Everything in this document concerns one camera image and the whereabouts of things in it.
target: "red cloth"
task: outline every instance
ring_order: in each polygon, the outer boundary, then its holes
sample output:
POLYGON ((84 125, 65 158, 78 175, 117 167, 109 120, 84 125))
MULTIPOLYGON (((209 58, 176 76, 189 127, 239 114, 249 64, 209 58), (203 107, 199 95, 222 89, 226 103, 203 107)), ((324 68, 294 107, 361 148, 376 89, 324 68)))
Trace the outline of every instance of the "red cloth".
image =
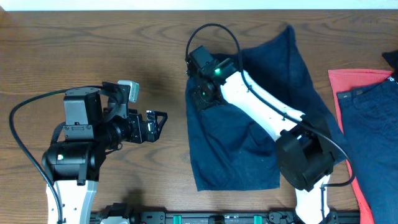
MULTIPOLYGON (((342 91, 349 91, 353 88, 368 86, 375 83, 381 83, 391 76, 390 71, 370 70, 370 69, 341 69, 329 70, 329 80, 331 89, 333 90, 333 97, 335 99, 337 121, 340 129, 343 131, 343 123, 341 122, 341 111, 338 104, 337 93, 342 91)), ((351 175, 351 166, 347 162, 348 172, 351 175)), ((361 224, 374 224, 372 211, 366 202, 358 181, 355 179, 352 183, 354 193, 359 205, 361 213, 361 224)))

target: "blue garment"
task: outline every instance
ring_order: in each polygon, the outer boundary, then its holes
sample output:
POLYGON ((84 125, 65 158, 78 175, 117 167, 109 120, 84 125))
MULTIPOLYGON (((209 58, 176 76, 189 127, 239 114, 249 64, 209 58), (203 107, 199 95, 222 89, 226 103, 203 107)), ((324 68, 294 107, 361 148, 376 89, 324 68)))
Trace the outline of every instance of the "blue garment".
MULTIPOLYGON (((313 88, 310 74, 288 26, 275 39, 242 51, 243 68, 263 89, 297 110, 321 112, 332 139, 343 148, 348 144, 337 122, 313 88)), ((236 55, 214 55, 219 61, 236 55)), ((187 124, 193 175, 198 190, 261 190, 279 187, 276 145, 248 115, 234 105, 205 111, 194 108, 188 91, 187 124)))
POLYGON ((376 223, 398 223, 398 83, 337 94, 356 178, 376 223))

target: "wooden surface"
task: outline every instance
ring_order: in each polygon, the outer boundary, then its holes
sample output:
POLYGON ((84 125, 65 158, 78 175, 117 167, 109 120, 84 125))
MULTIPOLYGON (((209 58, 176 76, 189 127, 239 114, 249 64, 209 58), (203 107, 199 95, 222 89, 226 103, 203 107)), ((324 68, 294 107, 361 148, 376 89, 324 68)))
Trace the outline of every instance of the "wooden surface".
MULTIPOLYGON (((0 24, 0 223, 45 223, 45 182, 12 138, 11 108, 48 91, 99 85, 120 79, 140 83, 138 103, 166 111, 169 120, 156 143, 125 144, 101 168, 94 210, 114 202, 167 210, 268 210, 295 207, 294 189, 251 192, 197 192, 190 166, 185 117, 184 52, 200 25, 228 26, 241 47, 276 36, 286 24, 297 34, 298 48, 315 88, 334 113, 327 70, 390 69, 381 53, 398 49, 397 11, 211 11, 211 12, 12 12, 0 24)), ((192 49, 235 51, 220 30, 200 32, 192 49)), ((23 107, 16 128, 41 161, 54 127, 64 121, 63 96, 23 107)), ((332 182, 348 178, 344 163, 332 182)), ((351 187, 330 189, 328 204, 357 210, 351 187)))

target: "white wall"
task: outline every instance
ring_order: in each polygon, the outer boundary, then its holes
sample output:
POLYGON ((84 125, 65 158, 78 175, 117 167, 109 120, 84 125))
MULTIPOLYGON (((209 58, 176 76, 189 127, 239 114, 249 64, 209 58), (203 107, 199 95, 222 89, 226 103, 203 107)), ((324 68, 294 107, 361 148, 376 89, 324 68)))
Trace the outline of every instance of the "white wall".
POLYGON ((0 6, 6 11, 398 9, 398 0, 0 0, 0 6))

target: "dark blue fabric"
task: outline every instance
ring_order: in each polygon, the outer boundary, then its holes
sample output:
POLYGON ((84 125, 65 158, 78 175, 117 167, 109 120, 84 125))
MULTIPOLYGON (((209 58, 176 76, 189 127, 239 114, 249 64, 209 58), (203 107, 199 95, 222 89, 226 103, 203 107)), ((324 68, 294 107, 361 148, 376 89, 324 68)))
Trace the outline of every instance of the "dark blue fabric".
POLYGON ((338 93, 356 178, 376 223, 398 223, 398 83, 338 93))
MULTIPOLYGON (((313 88, 291 26, 275 39, 245 49, 242 54, 244 69, 260 86, 297 110, 324 114, 333 140, 347 147, 335 118, 313 88)), ((237 59, 236 55, 214 56, 220 61, 237 59)), ((187 92, 194 86, 189 80, 187 92)), ((190 156, 198 190, 279 187, 275 142, 256 122, 233 105, 196 111, 187 94, 186 101, 190 156)))

